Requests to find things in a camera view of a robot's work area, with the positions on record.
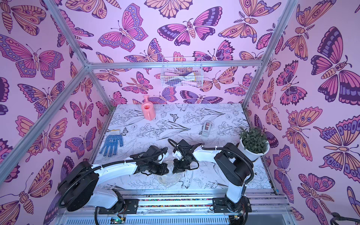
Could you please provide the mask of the clear bubble wrap sheet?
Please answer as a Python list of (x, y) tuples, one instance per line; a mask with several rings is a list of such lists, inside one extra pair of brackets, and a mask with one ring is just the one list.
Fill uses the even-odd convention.
[(167, 163), (169, 173), (156, 176), (157, 181), (164, 187), (164, 189), (189, 189), (193, 181), (194, 173), (186, 170), (185, 172), (173, 173), (173, 160), (165, 160)]

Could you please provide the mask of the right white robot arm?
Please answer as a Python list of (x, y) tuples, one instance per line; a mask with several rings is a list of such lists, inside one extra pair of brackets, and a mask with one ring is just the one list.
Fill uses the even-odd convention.
[(227, 143), (223, 147), (204, 147), (198, 143), (190, 145), (185, 140), (179, 143), (168, 140), (173, 147), (173, 173), (197, 170), (200, 162), (216, 164), (229, 181), (225, 199), (232, 204), (239, 204), (245, 198), (247, 185), (254, 178), (253, 162), (245, 156), (237, 145)]

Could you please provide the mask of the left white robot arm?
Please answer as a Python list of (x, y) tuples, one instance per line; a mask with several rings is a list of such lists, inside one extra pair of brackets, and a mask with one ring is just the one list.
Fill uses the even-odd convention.
[(169, 173), (167, 164), (158, 157), (127, 158), (104, 165), (89, 163), (78, 164), (58, 185), (61, 194), (57, 206), (69, 212), (92, 206), (107, 213), (119, 213), (125, 209), (125, 199), (121, 193), (112, 188), (102, 190), (98, 185), (109, 180), (142, 173), (145, 175), (163, 176)]

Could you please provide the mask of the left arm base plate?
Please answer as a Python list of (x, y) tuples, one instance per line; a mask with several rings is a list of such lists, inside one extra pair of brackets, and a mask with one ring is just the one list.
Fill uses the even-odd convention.
[(124, 199), (117, 202), (112, 208), (106, 209), (100, 207), (98, 214), (136, 214), (138, 210), (139, 199)]

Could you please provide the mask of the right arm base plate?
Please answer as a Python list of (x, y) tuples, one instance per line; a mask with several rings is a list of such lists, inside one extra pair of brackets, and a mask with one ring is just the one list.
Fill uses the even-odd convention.
[(242, 196), (237, 203), (228, 198), (213, 198), (213, 211), (215, 213), (250, 213), (252, 212), (250, 201), (247, 197)]

